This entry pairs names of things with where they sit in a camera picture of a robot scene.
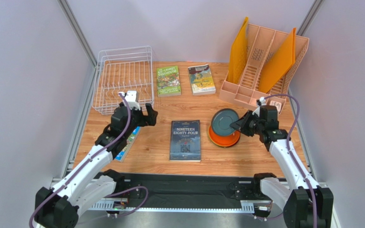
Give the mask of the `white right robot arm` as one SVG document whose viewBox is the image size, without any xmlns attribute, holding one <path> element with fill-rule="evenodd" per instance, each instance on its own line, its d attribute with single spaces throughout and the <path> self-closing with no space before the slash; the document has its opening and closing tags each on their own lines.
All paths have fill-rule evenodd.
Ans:
<svg viewBox="0 0 365 228">
<path fill-rule="evenodd" d="M 230 127 L 246 136 L 258 135 L 278 162 L 287 185 L 277 178 L 264 177 L 259 181 L 259 188 L 282 210 L 286 227 L 331 227 L 334 195 L 330 188 L 322 187 L 303 165 L 289 133 L 279 128 L 275 106 L 261 105 L 255 111 L 249 110 Z"/>
</svg>

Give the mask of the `dark grey plate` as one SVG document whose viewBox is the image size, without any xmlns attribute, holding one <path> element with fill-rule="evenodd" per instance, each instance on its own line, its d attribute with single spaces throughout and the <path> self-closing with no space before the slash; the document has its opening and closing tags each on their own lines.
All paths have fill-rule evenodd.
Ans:
<svg viewBox="0 0 365 228">
<path fill-rule="evenodd" d="M 235 132 L 235 130 L 230 127 L 230 124 L 238 119 L 238 113 L 233 109 L 221 109 L 213 116 L 211 120 L 211 128 L 218 136 L 229 136 Z"/>
</svg>

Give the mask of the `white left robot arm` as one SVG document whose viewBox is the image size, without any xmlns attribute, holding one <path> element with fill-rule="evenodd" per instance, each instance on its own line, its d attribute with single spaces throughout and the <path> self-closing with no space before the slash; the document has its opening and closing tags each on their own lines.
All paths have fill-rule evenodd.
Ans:
<svg viewBox="0 0 365 228">
<path fill-rule="evenodd" d="M 29 227 L 38 223 L 46 228 L 74 228 L 88 208 L 114 193 L 117 183 L 124 179 L 118 172 L 107 170 L 96 183 L 91 180 L 126 147 L 137 127 L 156 125 L 158 112 L 150 103 L 145 109 L 147 114 L 132 102 L 120 103 L 82 162 L 53 187 L 42 187 L 36 193 Z"/>
</svg>

